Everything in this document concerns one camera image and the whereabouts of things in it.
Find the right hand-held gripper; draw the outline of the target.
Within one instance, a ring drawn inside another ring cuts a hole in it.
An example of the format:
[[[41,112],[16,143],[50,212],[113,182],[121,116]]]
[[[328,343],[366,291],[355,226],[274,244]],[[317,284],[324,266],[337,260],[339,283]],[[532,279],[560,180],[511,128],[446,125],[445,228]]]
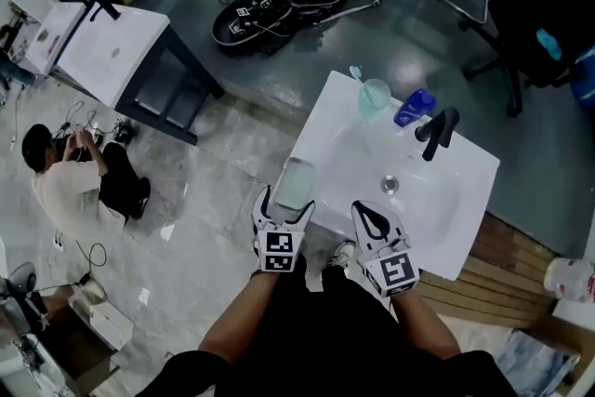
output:
[[[379,296],[390,298],[413,289],[419,269],[398,216],[383,205],[357,200],[351,217],[361,250],[357,263]]]

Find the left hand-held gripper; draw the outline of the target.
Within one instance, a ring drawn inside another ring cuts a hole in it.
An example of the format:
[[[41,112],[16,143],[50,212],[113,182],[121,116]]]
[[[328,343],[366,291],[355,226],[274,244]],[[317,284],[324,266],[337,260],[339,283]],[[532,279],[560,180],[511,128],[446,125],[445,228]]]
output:
[[[292,272],[298,260],[304,231],[315,210],[315,201],[309,201],[295,219],[276,225],[268,214],[270,197],[271,186],[267,185],[253,204],[253,227],[257,228],[253,247],[262,271]]]

